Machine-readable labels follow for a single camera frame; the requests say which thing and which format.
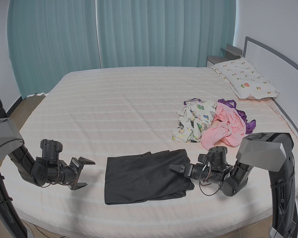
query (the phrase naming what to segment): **floor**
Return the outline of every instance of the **floor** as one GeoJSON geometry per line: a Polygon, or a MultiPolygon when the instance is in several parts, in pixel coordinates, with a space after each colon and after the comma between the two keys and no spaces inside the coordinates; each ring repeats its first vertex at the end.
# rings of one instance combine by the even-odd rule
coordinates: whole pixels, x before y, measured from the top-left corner
{"type": "MultiPolygon", "coordinates": [[[[31,96],[23,100],[19,106],[13,111],[10,118],[12,118],[17,125],[17,128],[20,130],[24,125],[25,121],[34,111],[34,109],[40,104],[40,102],[45,98],[45,95],[41,96],[31,96]]],[[[27,226],[32,230],[35,238],[58,238],[64,237],[59,234],[55,234],[49,232],[47,230],[42,229],[41,227],[34,226],[29,222],[25,222],[27,226]]],[[[272,223],[272,216],[263,219],[261,221],[252,223],[240,229],[231,231],[225,235],[216,237],[216,238],[268,238],[269,236],[269,226],[272,223]]],[[[4,227],[3,223],[0,221],[0,238],[12,238],[12,236],[8,233],[7,229],[4,227]]]]}

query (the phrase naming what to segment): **nightstand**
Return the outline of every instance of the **nightstand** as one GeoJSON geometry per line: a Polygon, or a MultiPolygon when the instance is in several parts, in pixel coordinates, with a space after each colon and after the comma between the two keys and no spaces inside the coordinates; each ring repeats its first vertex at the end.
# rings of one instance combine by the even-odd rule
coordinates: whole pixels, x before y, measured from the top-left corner
{"type": "Polygon", "coordinates": [[[241,57],[242,50],[232,46],[230,44],[226,44],[226,48],[221,48],[225,52],[225,56],[213,56],[213,55],[208,55],[207,56],[207,65],[206,67],[215,65],[217,63],[221,63],[224,61],[229,61],[229,60],[236,60],[241,57]]]}

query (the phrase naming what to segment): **black pants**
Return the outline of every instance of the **black pants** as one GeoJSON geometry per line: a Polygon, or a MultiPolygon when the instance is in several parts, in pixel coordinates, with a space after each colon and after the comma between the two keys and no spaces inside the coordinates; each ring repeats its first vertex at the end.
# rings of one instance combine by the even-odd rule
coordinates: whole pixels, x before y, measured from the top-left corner
{"type": "Polygon", "coordinates": [[[189,163],[186,150],[108,157],[105,204],[139,203],[181,198],[194,189],[189,178],[169,169],[189,163]]]}

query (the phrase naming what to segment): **purple strap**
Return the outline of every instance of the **purple strap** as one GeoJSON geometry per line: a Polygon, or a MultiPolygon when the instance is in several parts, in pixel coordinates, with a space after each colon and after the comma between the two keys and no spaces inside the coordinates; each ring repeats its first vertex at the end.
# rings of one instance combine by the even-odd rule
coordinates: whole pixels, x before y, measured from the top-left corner
{"type": "Polygon", "coordinates": [[[239,114],[239,116],[243,119],[243,121],[245,122],[246,125],[246,134],[251,134],[252,130],[256,127],[256,120],[252,120],[251,122],[247,122],[247,116],[245,114],[244,111],[240,111],[238,109],[236,109],[236,102],[234,100],[227,100],[225,101],[224,99],[219,99],[218,102],[227,105],[230,108],[235,108],[235,110],[237,111],[237,113],[239,114]]]}
{"type": "Polygon", "coordinates": [[[186,102],[188,102],[188,101],[192,101],[192,100],[195,100],[195,99],[198,99],[198,98],[193,98],[193,99],[190,99],[190,100],[186,100],[186,101],[184,101],[183,103],[184,103],[184,105],[186,106],[186,102]]]}

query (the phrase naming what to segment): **mattress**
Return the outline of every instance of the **mattress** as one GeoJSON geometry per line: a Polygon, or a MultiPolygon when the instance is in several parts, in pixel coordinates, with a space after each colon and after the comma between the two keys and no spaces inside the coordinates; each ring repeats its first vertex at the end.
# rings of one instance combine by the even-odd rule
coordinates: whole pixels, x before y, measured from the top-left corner
{"type": "MultiPolygon", "coordinates": [[[[41,156],[44,138],[62,142],[60,159],[83,156],[80,182],[88,186],[36,187],[23,181],[7,157],[1,167],[5,185],[19,216],[49,231],[71,237],[215,237],[272,214],[268,172],[254,168],[247,186],[234,197],[222,192],[207,197],[199,189],[186,197],[126,205],[104,203],[108,156],[186,149],[192,163],[207,153],[200,143],[172,141],[176,111],[183,101],[233,99],[256,119],[254,132],[290,132],[298,158],[298,140],[270,98],[238,99],[211,68],[131,67],[72,72],[62,78],[28,118],[21,134],[32,156],[41,156]]],[[[238,147],[228,147],[234,164],[238,147]]],[[[202,188],[206,194],[216,185],[202,188]]]]}

